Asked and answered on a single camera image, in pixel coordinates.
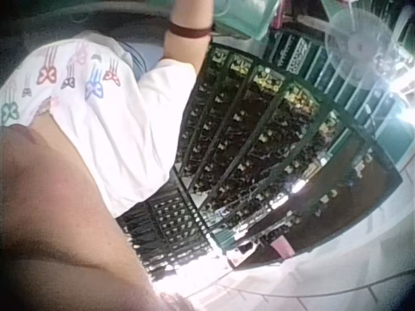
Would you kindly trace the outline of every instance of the skin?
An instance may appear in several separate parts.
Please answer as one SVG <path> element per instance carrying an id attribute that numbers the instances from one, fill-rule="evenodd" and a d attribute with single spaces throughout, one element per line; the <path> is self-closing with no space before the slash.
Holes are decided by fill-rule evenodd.
<path id="1" fill-rule="evenodd" d="M 194 29 L 212 19 L 213 0 L 177 0 L 172 14 L 174 23 Z M 208 44 L 209 36 L 167 32 L 164 58 L 198 73 Z M 1 267 L 30 310 L 171 310 L 49 114 L 30 128 L 1 128 L 0 184 Z M 191 310 L 181 304 L 179 310 Z"/>

